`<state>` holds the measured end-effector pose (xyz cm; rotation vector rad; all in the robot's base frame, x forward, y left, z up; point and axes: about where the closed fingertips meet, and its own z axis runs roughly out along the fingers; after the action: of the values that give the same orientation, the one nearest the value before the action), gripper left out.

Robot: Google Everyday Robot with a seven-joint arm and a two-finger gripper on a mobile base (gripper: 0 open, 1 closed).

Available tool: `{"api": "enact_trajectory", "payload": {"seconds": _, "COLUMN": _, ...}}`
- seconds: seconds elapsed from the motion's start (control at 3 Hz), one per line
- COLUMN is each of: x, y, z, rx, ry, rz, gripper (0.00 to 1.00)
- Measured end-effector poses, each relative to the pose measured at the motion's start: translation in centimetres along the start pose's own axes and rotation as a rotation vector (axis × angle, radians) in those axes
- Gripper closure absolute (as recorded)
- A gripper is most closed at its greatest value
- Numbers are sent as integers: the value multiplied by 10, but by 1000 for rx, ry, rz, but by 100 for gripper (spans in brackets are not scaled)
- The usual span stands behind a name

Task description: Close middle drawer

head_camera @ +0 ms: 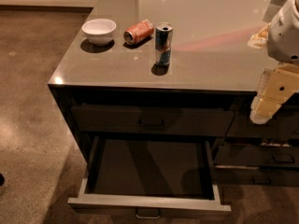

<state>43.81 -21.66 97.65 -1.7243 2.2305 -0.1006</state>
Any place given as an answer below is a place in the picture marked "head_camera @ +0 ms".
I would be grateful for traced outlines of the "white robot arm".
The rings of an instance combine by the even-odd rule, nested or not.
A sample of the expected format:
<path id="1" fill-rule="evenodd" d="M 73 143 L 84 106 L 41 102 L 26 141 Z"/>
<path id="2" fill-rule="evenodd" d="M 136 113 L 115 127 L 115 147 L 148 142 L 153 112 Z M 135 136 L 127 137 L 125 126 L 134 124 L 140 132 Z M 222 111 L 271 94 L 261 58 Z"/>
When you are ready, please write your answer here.
<path id="1" fill-rule="evenodd" d="M 274 69 L 264 69 L 260 76 L 249 116 L 255 124 L 265 124 L 299 91 L 298 3 L 299 0 L 287 0 L 248 42 L 252 48 L 267 48 L 268 56 L 278 61 Z"/>

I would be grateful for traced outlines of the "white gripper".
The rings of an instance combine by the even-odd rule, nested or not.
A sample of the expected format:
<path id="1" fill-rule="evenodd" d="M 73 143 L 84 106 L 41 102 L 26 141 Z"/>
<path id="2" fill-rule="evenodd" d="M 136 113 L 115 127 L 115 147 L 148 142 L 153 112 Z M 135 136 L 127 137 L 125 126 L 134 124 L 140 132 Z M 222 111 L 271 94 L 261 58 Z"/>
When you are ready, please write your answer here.
<path id="1" fill-rule="evenodd" d="M 274 69 L 265 69 L 259 80 L 257 96 L 250 107 L 250 120 L 254 124 L 265 124 L 297 91 L 299 66 L 282 63 Z"/>

